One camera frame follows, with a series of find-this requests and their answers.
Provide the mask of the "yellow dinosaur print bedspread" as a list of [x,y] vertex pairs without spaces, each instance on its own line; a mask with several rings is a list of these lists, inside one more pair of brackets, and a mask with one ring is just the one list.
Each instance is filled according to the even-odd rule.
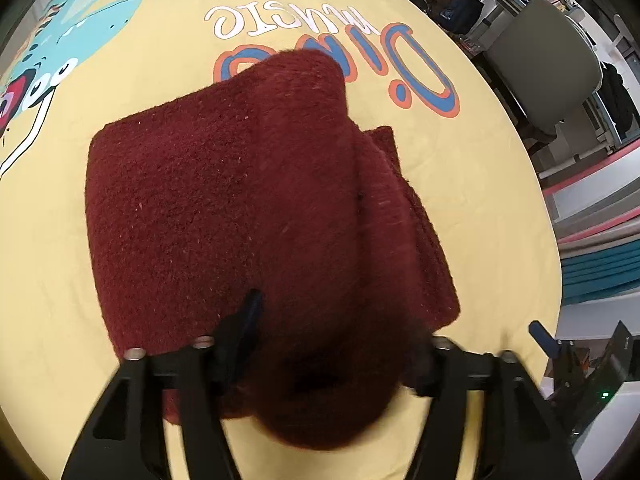
[[538,179],[482,76],[408,0],[47,0],[1,78],[1,433],[33,476],[62,474],[117,363],[84,213],[93,135],[305,46],[343,65],[360,127],[394,130],[461,302],[446,335],[544,374],[527,326],[555,328],[561,277]]

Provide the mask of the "grey chair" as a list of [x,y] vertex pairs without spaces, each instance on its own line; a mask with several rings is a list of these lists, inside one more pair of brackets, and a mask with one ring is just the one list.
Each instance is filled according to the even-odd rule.
[[530,0],[482,60],[521,107],[516,128],[522,140],[534,141],[531,155],[556,139],[555,126],[599,90],[603,78],[580,27],[548,0]]

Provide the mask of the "dark red knit sweater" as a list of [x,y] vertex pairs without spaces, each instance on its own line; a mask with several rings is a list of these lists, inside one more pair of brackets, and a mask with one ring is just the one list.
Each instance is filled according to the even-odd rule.
[[414,338],[460,312],[393,130],[358,128],[341,67],[317,50],[106,125],[90,143],[86,219],[117,353],[177,350],[262,293],[259,346],[222,414],[300,448],[356,440],[393,399]]

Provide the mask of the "dark bag on floor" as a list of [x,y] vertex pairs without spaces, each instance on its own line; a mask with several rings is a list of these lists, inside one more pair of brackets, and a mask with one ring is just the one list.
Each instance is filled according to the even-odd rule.
[[450,0],[437,15],[437,23],[447,32],[466,35],[480,18],[482,0]]

